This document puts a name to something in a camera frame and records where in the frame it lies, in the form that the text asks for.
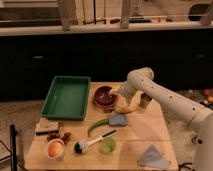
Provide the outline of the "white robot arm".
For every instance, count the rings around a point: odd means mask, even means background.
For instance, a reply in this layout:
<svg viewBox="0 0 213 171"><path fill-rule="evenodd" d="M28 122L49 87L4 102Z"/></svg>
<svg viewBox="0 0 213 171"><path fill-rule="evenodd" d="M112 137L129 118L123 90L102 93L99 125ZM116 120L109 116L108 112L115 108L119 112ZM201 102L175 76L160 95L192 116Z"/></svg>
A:
<svg viewBox="0 0 213 171"><path fill-rule="evenodd" d="M165 105L198 135L193 171L213 171L213 110L155 83L153 79L154 72L149 67L132 70L116 92L128 104L137 91L142 91Z"/></svg>

